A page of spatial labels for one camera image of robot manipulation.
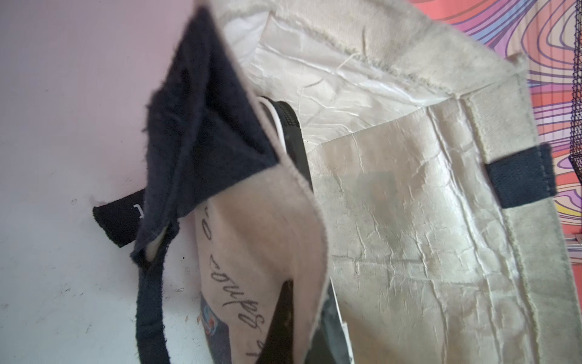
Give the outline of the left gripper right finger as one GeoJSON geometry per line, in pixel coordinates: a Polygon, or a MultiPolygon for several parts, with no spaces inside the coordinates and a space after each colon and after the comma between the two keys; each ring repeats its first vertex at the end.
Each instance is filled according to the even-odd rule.
{"type": "Polygon", "coordinates": [[[305,363],[349,364],[353,362],[347,324],[343,321],[335,291],[327,291],[319,326],[305,363]]]}

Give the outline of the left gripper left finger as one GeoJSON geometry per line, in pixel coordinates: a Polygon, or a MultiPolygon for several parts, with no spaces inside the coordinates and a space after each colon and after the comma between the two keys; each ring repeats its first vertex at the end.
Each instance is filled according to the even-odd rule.
{"type": "Polygon", "coordinates": [[[256,364],[293,363],[293,281],[285,281],[275,307],[267,338],[256,364]]]}

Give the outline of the beige canvas tote bag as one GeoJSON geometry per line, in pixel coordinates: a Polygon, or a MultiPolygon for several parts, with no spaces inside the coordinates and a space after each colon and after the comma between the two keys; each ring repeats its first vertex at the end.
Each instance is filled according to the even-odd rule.
{"type": "Polygon", "coordinates": [[[93,215],[139,269],[143,363],[169,363],[185,224],[212,361],[256,363],[293,281],[293,363],[328,291],[352,363],[579,363],[580,306],[520,55],[407,1],[197,1],[146,120],[145,189],[93,215]],[[313,190],[260,96],[288,103],[313,190]]]}

